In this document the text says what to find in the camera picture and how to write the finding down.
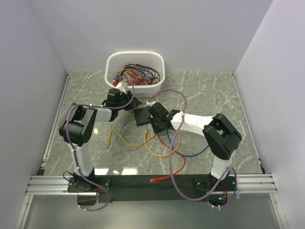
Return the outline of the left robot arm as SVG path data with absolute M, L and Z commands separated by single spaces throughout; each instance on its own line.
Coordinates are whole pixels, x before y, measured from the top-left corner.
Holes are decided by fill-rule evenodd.
M 142 102 L 130 90 L 112 88 L 101 105 L 72 103 L 59 128 L 59 134 L 70 148 L 74 177 L 81 177 L 79 186 L 89 192 L 95 188 L 94 167 L 89 155 L 89 140 L 96 122 L 112 122 L 120 110 L 132 110 Z

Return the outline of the black network switch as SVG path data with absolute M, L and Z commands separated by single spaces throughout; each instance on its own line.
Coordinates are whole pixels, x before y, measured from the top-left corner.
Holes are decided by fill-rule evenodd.
M 133 114 L 136 122 L 136 126 L 142 126 L 146 124 L 150 124 L 150 113 L 148 111 L 148 107 L 143 107 L 139 109 L 134 109 Z

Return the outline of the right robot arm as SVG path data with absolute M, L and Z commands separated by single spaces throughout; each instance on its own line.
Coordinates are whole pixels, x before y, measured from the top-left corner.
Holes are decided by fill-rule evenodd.
M 210 186 L 221 190 L 226 185 L 226 169 L 231 165 L 231 155 L 239 147 L 242 136 L 228 118 L 221 113 L 215 116 L 186 114 L 183 111 L 167 111 L 159 102 L 147 103 L 150 123 L 154 133 L 165 130 L 187 131 L 204 136 L 214 154 Z

